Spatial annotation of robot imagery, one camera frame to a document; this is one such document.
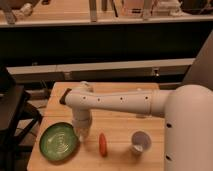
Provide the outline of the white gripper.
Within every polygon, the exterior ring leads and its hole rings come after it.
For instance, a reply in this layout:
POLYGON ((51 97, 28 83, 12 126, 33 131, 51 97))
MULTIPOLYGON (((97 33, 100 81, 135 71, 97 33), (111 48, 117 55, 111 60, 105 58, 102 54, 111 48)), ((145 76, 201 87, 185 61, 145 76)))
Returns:
POLYGON ((81 142, 84 142, 90 133, 92 125, 92 115, 89 110, 73 109, 72 125, 74 131, 81 142))

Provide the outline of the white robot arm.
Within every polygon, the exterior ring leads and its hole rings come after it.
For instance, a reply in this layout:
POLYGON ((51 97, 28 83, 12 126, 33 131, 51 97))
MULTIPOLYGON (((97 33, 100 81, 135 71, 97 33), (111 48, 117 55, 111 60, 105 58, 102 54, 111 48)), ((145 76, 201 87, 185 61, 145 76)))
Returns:
POLYGON ((213 91, 206 87, 99 94, 80 85, 68 92, 65 104, 78 128, 91 125, 92 109, 163 117, 164 171, 213 171, 213 91))

